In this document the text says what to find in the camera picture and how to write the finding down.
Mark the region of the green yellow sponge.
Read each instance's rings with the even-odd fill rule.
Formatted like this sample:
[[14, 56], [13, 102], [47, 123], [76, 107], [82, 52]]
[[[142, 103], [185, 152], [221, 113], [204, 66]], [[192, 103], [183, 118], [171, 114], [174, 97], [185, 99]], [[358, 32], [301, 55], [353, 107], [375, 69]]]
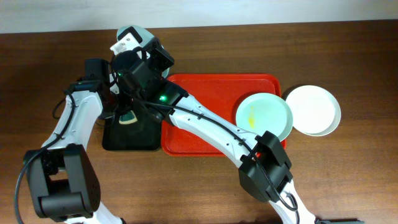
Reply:
[[129, 125], [135, 122], [137, 122], [137, 117], [133, 111], [129, 111], [119, 117], [119, 124], [121, 125]]

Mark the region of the light green plate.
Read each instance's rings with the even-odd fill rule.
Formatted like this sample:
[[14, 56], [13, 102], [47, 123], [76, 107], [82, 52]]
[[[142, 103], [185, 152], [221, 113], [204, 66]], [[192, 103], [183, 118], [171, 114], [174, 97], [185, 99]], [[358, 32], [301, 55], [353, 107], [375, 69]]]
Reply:
[[271, 93], [256, 93], [239, 104], [235, 122], [237, 127], [246, 131], [260, 136], [269, 131], [283, 141], [293, 128], [293, 115], [281, 97]]

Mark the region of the white plate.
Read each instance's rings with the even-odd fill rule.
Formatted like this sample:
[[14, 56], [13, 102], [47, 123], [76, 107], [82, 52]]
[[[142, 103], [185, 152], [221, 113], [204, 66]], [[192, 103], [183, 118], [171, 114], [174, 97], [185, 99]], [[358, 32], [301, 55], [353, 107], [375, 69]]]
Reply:
[[340, 104], [322, 87], [302, 85], [293, 89], [285, 101], [293, 115], [293, 127], [303, 134], [326, 136], [340, 124]]

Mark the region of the light blue plate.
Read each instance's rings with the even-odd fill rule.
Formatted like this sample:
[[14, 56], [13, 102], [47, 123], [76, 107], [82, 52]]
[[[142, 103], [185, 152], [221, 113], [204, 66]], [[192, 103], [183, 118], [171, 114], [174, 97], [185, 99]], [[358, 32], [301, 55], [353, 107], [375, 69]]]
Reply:
[[163, 78], [169, 75], [174, 58], [164, 49], [160, 40], [147, 29], [136, 25], [124, 26], [118, 29], [116, 38], [117, 42], [110, 47], [115, 56], [142, 47], [152, 67], [160, 70]]

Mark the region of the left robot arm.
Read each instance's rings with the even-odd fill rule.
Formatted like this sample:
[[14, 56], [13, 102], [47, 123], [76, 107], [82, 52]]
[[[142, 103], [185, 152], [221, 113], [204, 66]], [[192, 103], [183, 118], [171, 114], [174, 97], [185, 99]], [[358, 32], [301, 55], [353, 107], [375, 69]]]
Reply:
[[112, 118], [118, 107], [109, 66], [104, 59], [85, 60], [85, 74], [65, 90], [65, 107], [53, 133], [24, 156], [22, 173], [40, 218], [124, 223], [101, 202], [100, 183], [86, 153], [96, 120]]

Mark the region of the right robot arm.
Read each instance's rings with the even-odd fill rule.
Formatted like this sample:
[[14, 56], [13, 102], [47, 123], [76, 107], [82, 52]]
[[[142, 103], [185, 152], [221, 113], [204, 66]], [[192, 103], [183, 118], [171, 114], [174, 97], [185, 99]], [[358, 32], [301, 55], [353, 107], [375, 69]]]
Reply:
[[157, 121], [192, 133], [222, 152], [238, 168], [241, 187], [269, 202], [284, 223], [316, 223], [295, 190], [292, 163], [278, 137], [246, 131], [205, 108], [179, 85], [162, 77], [173, 58], [152, 39], [141, 47], [132, 37], [110, 48], [111, 71], [120, 92]]

